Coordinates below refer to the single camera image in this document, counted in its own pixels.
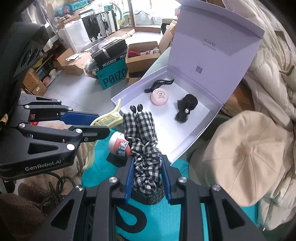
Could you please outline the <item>cream hair claw clip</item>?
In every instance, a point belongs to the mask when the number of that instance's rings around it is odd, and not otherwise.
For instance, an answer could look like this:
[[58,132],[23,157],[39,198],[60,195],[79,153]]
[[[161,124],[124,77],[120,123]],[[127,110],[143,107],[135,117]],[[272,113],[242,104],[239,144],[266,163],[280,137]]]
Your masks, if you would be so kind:
[[114,128],[115,126],[118,126],[123,123],[123,117],[120,114],[120,108],[121,108],[121,99],[119,99],[115,105],[115,108],[102,115],[97,117],[91,124],[91,130],[97,131],[98,133],[95,133],[95,137],[93,138],[85,138],[85,141],[87,141],[87,156],[86,156],[86,162],[83,166],[83,171],[90,168],[95,159],[95,147],[98,140],[104,140],[106,139],[110,134],[110,129]]

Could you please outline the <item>pink white plastic bottle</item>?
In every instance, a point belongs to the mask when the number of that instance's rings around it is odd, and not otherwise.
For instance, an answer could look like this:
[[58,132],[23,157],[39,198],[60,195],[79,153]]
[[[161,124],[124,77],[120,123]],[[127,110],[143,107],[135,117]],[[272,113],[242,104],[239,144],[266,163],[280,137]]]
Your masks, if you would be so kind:
[[112,154],[120,158],[128,158],[129,156],[132,156],[129,142],[121,132],[114,132],[112,134],[108,143],[108,149]]

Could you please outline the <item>black white gingham scrunchie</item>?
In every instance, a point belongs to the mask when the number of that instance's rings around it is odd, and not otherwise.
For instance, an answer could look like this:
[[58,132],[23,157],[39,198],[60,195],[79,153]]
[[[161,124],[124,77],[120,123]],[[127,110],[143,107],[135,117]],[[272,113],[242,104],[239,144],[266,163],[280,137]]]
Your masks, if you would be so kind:
[[162,185],[162,154],[152,113],[140,111],[123,115],[124,136],[134,157],[133,188],[142,195],[153,195]]

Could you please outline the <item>pink round compact case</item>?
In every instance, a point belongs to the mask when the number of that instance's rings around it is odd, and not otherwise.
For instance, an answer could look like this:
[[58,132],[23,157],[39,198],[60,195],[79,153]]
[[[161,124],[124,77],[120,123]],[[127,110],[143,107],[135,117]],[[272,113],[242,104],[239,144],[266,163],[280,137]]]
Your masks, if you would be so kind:
[[154,105],[163,106],[167,103],[169,96],[166,90],[157,88],[151,93],[150,99]]

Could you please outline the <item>black hair claw clip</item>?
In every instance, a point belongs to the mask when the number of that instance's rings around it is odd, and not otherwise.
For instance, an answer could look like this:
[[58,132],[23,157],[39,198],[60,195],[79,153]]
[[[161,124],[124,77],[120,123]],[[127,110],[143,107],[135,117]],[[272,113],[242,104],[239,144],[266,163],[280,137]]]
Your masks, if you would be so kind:
[[152,93],[154,90],[160,88],[162,85],[171,85],[174,80],[157,80],[155,81],[150,88],[144,90],[144,93]]

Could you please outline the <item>black mesh bow with pearl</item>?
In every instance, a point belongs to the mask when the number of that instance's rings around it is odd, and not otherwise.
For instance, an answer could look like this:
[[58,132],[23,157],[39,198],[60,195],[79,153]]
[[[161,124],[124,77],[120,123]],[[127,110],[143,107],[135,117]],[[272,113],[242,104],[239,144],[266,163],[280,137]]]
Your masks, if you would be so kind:
[[178,113],[175,116],[175,120],[179,123],[185,123],[188,120],[190,112],[195,109],[197,104],[198,100],[192,94],[187,94],[182,99],[178,100]]

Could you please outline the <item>black velvet hair band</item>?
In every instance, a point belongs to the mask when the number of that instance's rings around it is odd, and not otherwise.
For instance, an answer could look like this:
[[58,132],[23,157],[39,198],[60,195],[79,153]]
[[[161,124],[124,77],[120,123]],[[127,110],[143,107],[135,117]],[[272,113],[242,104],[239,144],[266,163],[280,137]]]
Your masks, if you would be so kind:
[[163,184],[152,195],[143,195],[132,189],[131,198],[144,205],[156,205],[165,197],[165,190]]

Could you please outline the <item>black polka dot scrunchie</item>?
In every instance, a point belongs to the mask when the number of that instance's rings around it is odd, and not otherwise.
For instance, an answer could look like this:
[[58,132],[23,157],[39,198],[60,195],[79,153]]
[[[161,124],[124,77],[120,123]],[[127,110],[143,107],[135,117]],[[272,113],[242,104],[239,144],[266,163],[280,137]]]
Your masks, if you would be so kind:
[[142,104],[138,104],[137,106],[135,106],[135,105],[130,106],[130,110],[132,111],[132,113],[141,112],[143,110],[143,108],[144,107]]

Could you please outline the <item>brown cardboard box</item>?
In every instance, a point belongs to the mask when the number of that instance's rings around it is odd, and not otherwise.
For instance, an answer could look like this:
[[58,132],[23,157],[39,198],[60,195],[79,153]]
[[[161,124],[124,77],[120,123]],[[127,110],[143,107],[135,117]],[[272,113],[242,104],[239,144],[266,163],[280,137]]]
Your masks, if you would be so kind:
[[90,57],[91,53],[89,52],[74,53],[71,48],[68,48],[57,58],[57,62],[65,70],[67,75],[81,75],[85,73],[85,62]]

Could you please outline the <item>teal bubble mailer bag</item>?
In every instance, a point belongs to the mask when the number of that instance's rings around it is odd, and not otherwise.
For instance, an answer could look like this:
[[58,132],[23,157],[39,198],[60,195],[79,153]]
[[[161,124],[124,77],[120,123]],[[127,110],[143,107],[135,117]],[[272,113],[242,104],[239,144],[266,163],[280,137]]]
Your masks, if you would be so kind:
[[[82,174],[82,185],[85,187],[92,187],[99,185],[105,179],[114,176],[117,166],[107,161],[109,155],[108,144],[110,137],[116,132],[111,129],[110,135],[104,139],[99,140],[95,147],[95,160],[91,167],[86,169]],[[182,176],[189,178],[188,166],[189,163],[182,159],[177,159],[172,164],[173,167],[178,168]],[[142,211],[146,218],[147,224],[145,228],[138,233],[128,233],[122,228],[116,227],[116,231],[127,240],[179,240],[181,206],[168,204],[164,197],[159,203],[155,205],[145,205],[133,199],[129,199],[128,204],[138,208]],[[241,208],[252,222],[258,226],[258,204],[250,207]],[[204,239],[209,240],[207,221],[204,204],[201,204]],[[136,224],[136,217],[119,208],[123,220],[128,225]]]

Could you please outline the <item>beige newsboy cap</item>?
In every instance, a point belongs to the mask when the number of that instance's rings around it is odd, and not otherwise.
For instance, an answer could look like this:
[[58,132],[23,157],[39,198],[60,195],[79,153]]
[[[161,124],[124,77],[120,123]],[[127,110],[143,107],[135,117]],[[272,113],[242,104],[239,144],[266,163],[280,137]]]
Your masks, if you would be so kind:
[[203,186],[220,185],[243,207],[271,194],[293,163],[294,136],[263,113],[243,111],[218,126],[196,149],[189,176]]

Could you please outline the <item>teal Poizon cardboard box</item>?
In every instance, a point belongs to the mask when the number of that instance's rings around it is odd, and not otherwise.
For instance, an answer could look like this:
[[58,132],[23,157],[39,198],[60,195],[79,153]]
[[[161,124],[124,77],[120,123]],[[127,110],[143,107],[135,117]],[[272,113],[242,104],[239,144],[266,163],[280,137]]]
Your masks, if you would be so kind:
[[95,74],[103,90],[123,81],[127,75],[126,54],[109,60],[95,69]]

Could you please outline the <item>white storage bin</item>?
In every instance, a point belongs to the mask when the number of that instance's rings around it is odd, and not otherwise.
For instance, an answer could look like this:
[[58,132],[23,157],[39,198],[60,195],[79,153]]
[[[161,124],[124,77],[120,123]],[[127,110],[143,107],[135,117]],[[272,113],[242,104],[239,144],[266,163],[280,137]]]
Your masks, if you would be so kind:
[[66,49],[71,48],[74,53],[80,53],[91,43],[81,19],[67,23],[58,30],[58,35]]

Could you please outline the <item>open cardboard box red items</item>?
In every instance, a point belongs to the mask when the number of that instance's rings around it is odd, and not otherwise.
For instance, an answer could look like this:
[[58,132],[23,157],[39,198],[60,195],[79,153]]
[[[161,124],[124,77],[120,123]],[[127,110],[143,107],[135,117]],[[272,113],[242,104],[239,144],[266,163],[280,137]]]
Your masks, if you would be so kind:
[[156,41],[130,44],[125,58],[128,72],[147,71],[160,55]]

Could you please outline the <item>beige puffer jacket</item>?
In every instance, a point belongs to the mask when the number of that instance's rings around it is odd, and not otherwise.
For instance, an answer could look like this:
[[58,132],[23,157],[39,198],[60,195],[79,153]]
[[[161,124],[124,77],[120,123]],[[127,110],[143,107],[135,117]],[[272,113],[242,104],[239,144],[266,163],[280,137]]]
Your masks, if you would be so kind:
[[273,230],[295,218],[295,45],[281,22],[259,1],[223,3],[265,31],[244,79],[255,110],[273,119],[285,142],[279,177],[259,202],[258,222]]

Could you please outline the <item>lavender open gift box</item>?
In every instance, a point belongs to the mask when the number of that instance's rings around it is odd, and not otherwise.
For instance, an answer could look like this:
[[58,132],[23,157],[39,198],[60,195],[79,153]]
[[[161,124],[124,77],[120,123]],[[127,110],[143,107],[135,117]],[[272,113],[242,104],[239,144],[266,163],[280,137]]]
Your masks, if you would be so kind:
[[[210,125],[245,75],[264,30],[245,17],[204,1],[181,1],[180,15],[165,67],[142,78],[112,98],[122,113],[142,104],[152,113],[158,149],[175,162]],[[157,80],[169,99],[163,106],[144,93]],[[198,100],[185,123],[175,120],[177,101],[187,94]]]

